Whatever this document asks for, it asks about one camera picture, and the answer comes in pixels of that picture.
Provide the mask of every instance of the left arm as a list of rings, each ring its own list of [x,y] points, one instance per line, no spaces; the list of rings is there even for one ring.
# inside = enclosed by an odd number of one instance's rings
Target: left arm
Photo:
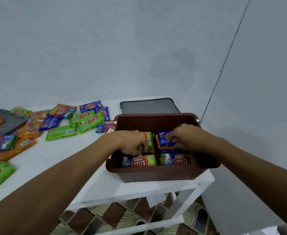
[[[0,201],[1,234],[49,234],[89,178],[116,150],[140,156],[148,142],[139,131],[101,136],[85,149],[42,172]]]

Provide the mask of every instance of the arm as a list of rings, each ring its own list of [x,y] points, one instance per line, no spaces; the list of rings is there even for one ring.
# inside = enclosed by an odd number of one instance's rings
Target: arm
[[[49,234],[81,188],[116,150],[139,156],[139,131],[117,131],[42,172],[0,201],[0,234]]]
[[[184,151],[214,156],[287,223],[287,170],[193,125],[177,127],[169,137],[173,138]]]

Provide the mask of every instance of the white wall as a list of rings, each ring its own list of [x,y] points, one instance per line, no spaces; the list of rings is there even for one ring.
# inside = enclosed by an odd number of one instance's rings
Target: white wall
[[[0,108],[171,95],[201,118],[247,2],[0,0]]]
[[[250,0],[202,125],[287,169],[287,0]],[[281,223],[225,167],[211,172],[203,199],[221,235]]]

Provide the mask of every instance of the gray tray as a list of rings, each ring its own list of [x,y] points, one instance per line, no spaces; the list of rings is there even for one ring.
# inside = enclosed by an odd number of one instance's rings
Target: gray tray
[[[121,102],[123,114],[164,114],[180,113],[171,98]]]
[[[23,126],[29,119],[27,115],[15,115],[5,109],[0,109],[0,116],[5,120],[5,122],[0,125],[0,135],[12,133],[14,130]]]

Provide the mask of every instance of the right arm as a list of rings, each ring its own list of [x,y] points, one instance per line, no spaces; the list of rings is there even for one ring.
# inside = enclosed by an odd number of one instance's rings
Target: right arm
[[[287,170],[258,158],[193,125],[182,124],[169,136],[177,147],[212,155],[287,223]]]

